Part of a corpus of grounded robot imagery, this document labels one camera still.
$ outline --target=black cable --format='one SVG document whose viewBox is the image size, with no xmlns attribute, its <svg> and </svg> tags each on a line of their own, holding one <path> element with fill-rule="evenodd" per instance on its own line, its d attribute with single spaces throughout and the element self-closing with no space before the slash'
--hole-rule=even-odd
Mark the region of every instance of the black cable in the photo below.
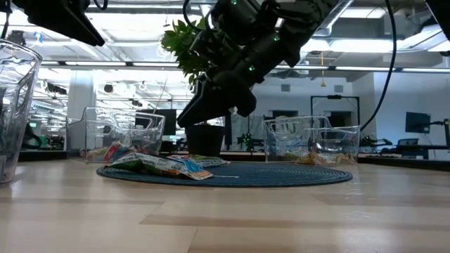
<svg viewBox="0 0 450 253">
<path fill-rule="evenodd" d="M 200 32 L 202 29 L 196 27 L 190 20 L 188 17 L 188 14 L 186 13 L 186 9 L 188 8 L 188 4 L 189 4 L 189 0 L 185 0 L 183 3 L 183 17 L 184 17 L 184 21 L 186 21 L 186 24 L 188 24 L 188 26 L 192 27 L 192 29 L 194 29 L 197 32 Z"/>
<path fill-rule="evenodd" d="M 397 26 L 395 25 L 394 12 L 392 11 L 390 1 L 385 0 L 385 2 L 386 2 L 387 12 L 389 13 L 389 17 L 391 20 L 391 26 L 392 26 L 393 50 L 392 50 L 391 64 L 389 66 L 389 72 L 387 73 L 385 87 L 382 90 L 380 101 L 378 101 L 377 108 L 375 109 L 375 112 L 373 112 L 371 118 L 368 119 L 368 121 L 361 127 L 361 131 L 363 131 L 372 122 L 372 120 L 375 119 L 375 116 L 377 115 L 378 111 L 381 108 L 381 105 L 383 104 L 383 100 L 385 99 L 386 91 L 389 86 L 389 82 L 391 80 L 392 71 L 394 70 L 395 58 L 397 57 Z"/>
<path fill-rule="evenodd" d="M 8 10 L 11 10 L 11 0 L 8 0 L 6 2 L 6 7 L 8 8 Z M 5 25 L 3 26 L 3 31 L 1 32 L 1 38 L 5 39 L 6 38 L 6 33 L 8 33 L 8 26 L 9 26 L 9 15 L 10 13 L 7 12 L 6 13 L 6 22 Z"/>
<path fill-rule="evenodd" d="M 106 9 L 108 8 L 108 0 L 103 0 L 103 6 L 101 6 L 98 3 L 98 0 L 94 0 L 94 4 L 97 6 L 97 8 L 99 8 L 101 11 L 106 11 Z"/>
</svg>

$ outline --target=woven placemat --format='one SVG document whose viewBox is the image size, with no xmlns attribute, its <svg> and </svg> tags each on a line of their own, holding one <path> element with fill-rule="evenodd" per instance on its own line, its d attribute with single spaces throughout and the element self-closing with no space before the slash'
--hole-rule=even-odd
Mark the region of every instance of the woven placemat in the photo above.
<svg viewBox="0 0 450 253">
<path fill-rule="evenodd" d="M 286 164 L 232 162 L 226 167 L 209 168 L 207 170 L 213 173 L 214 177 L 201 181 L 188 178 L 137 174 L 114 168 L 97 169 L 97 174 L 113 179 L 146 183 L 236 188 L 317 186 L 345 182 L 353 178 L 351 173 L 336 169 Z"/>
</svg>

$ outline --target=transparent container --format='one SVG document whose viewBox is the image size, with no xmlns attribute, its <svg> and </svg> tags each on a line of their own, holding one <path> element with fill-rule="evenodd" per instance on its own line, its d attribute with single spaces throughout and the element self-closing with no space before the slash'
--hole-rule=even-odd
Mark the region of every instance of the transparent container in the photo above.
<svg viewBox="0 0 450 253">
<path fill-rule="evenodd" d="M 70 157 L 114 162 L 128 152 L 158 154 L 165 117 L 109 108 L 85 108 L 81 119 L 67 119 Z"/>
<path fill-rule="evenodd" d="M 266 162 L 332 165 L 356 162 L 359 126 L 333 128 L 326 117 L 263 121 Z"/>
<path fill-rule="evenodd" d="M 0 183 L 13 180 L 42 57 L 0 40 Z"/>
</svg>

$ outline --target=clear plastic cup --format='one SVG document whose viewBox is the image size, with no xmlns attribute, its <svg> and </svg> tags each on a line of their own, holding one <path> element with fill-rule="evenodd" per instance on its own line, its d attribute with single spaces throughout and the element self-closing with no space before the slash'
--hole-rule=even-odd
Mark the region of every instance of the clear plastic cup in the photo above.
<svg viewBox="0 0 450 253">
<path fill-rule="evenodd" d="M 0 40 L 0 183 L 13 180 L 42 57 Z"/>
</svg>

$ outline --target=snack wrapper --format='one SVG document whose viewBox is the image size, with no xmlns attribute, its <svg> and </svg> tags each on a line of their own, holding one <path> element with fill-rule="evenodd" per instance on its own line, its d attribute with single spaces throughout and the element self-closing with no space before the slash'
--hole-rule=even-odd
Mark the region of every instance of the snack wrapper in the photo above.
<svg viewBox="0 0 450 253">
<path fill-rule="evenodd" d="M 176 160 L 189 160 L 195 162 L 203 168 L 220 167 L 230 164 L 230 162 L 218 157 L 207 157 L 203 155 L 171 155 L 169 158 Z"/>
<path fill-rule="evenodd" d="M 190 160 L 176 160 L 144 153 L 129 153 L 113 162 L 109 167 L 143 174 L 184 175 L 195 180 L 208 179 L 213 176 L 209 171 L 205 171 L 200 165 Z"/>
</svg>

